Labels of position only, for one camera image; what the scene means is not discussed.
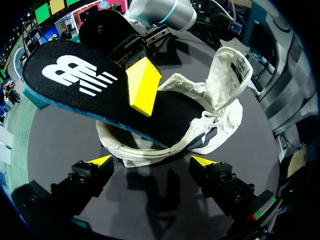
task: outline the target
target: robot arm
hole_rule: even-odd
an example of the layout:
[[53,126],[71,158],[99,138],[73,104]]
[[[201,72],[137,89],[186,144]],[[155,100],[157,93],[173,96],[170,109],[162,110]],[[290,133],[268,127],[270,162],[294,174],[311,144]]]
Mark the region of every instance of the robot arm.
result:
[[186,31],[196,22],[197,13],[190,0],[133,0],[124,17],[145,36],[157,23]]

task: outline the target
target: blue ring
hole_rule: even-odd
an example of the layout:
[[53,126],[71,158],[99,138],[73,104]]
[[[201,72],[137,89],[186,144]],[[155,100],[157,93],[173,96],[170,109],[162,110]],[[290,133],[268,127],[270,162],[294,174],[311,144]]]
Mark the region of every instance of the blue ring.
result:
[[168,13],[168,15],[167,15],[162,21],[159,22],[160,24],[162,24],[163,22],[165,22],[165,21],[170,17],[170,15],[174,12],[176,6],[178,5],[178,4],[176,4],[176,3],[177,3],[177,0],[174,1],[173,7],[172,7],[172,9],[170,10],[170,12]]

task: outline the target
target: shoelace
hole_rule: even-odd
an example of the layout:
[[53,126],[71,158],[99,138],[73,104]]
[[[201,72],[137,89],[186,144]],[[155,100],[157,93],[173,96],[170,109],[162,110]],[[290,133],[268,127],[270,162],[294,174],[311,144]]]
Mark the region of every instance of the shoelace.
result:
[[203,94],[206,92],[206,82],[197,82],[193,88],[193,90],[198,94]]
[[225,108],[222,109],[221,112],[219,113],[211,113],[208,111],[203,111],[201,116],[204,119],[210,119],[211,122],[209,123],[209,126],[211,128],[216,128],[224,120],[226,116],[226,111],[225,111]]
[[[207,83],[206,82],[197,82],[194,86],[193,89],[191,89],[191,91],[195,91],[198,94],[203,94],[206,92],[206,87],[207,87]],[[212,122],[209,123],[209,126],[211,128],[216,128],[217,126],[220,125],[221,122],[224,121],[224,118],[227,117],[226,116],[226,109],[223,108],[221,110],[219,110],[218,112],[208,112],[208,111],[203,111],[202,112],[202,118],[206,118],[206,119],[211,119]],[[231,125],[229,119],[227,118],[226,123],[228,126]]]

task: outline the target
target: shoe label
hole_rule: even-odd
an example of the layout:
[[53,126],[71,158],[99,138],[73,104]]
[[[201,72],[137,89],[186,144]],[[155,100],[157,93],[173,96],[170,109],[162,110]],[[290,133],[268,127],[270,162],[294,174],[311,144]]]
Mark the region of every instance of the shoe label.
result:
[[56,60],[56,63],[44,67],[42,75],[65,86],[80,81],[79,85],[82,87],[79,91],[93,97],[96,95],[93,91],[101,92],[101,88],[107,87],[106,84],[112,84],[113,81],[118,80],[108,72],[97,76],[97,67],[77,56],[63,55]]
[[246,70],[246,61],[243,56],[236,55],[232,62],[231,68],[234,74],[230,75],[229,80],[226,82],[225,87],[225,97],[229,98],[240,86],[243,82],[244,78],[246,77],[249,70]]

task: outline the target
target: cable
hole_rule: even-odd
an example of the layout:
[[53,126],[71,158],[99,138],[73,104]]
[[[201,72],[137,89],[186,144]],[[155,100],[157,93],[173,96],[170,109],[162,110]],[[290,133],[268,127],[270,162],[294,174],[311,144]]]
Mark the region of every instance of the cable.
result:
[[257,75],[254,76],[254,77],[256,77],[256,79],[255,79],[256,81],[259,80],[261,74],[263,74],[268,68],[271,67],[271,66],[269,66],[269,65],[270,65],[270,63],[267,61],[267,62],[265,63],[264,68],[261,70],[261,72],[260,72],[259,74],[257,74]]
[[232,11],[233,11],[233,21],[236,21],[236,6],[235,6],[235,0],[231,0],[231,4],[232,4]]
[[285,136],[283,136],[282,134],[280,134],[280,136],[282,136],[287,142],[288,144],[290,144],[292,147],[294,147],[295,149],[297,150],[301,150],[302,148],[301,147],[296,147],[295,145],[293,145],[289,140],[288,138],[286,138]]
[[[235,0],[232,0],[233,4],[232,4],[232,8],[233,8],[233,14],[236,13],[236,9],[234,7],[235,3],[234,3]],[[236,15],[234,15],[234,19],[230,16],[230,14],[215,0],[211,0],[211,2],[215,3],[218,5],[219,8],[221,8],[221,10],[230,18],[230,20],[232,21],[236,21]]]

